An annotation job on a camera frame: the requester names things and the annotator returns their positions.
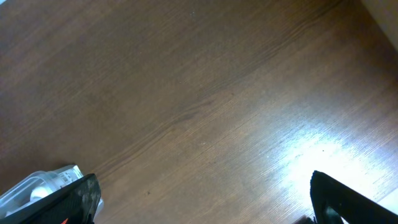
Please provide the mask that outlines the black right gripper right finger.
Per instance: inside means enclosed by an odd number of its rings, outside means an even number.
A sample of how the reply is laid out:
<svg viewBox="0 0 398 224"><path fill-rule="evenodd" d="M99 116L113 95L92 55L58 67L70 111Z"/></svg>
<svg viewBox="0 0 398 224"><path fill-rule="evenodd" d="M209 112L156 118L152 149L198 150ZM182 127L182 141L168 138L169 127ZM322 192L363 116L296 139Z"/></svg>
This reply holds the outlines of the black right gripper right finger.
<svg viewBox="0 0 398 224"><path fill-rule="evenodd" d="M310 198L317 224L397 223L397 215L329 175L314 171Z"/></svg>

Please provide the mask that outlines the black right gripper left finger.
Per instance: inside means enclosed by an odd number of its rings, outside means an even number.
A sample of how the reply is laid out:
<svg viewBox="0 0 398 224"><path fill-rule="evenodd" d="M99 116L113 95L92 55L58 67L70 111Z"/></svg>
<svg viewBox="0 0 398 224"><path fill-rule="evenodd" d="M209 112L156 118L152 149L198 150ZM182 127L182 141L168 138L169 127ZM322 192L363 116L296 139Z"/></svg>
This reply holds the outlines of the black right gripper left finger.
<svg viewBox="0 0 398 224"><path fill-rule="evenodd" d="M72 182L1 220L1 224L93 224L101 198L94 174Z"/></svg>

